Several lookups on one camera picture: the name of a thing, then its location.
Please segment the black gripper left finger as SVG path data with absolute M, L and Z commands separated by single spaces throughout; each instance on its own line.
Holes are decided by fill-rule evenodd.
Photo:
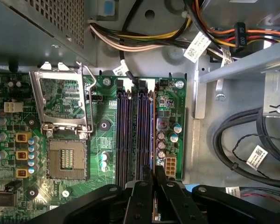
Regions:
M 108 184 L 32 219 L 34 224 L 150 224 L 153 176 L 142 167 L 142 179 L 122 189 Z

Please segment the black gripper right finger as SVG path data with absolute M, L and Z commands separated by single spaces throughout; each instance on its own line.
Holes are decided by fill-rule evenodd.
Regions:
M 179 224 L 280 224 L 280 213 L 225 193 L 221 188 L 198 185 L 191 192 L 166 177 L 163 166 L 155 177 L 167 203 L 165 214 Z

